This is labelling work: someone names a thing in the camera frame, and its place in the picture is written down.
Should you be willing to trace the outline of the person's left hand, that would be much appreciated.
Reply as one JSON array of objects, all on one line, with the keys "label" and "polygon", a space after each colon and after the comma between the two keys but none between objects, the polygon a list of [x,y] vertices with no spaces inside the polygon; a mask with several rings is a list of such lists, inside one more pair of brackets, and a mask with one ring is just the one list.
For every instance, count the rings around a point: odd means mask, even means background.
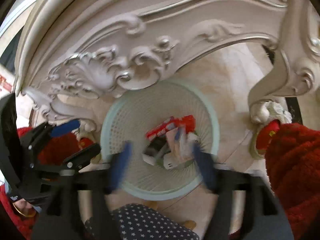
[{"label": "person's left hand", "polygon": [[23,198],[16,202],[13,202],[13,207],[23,217],[31,218],[37,215],[36,209]]}]

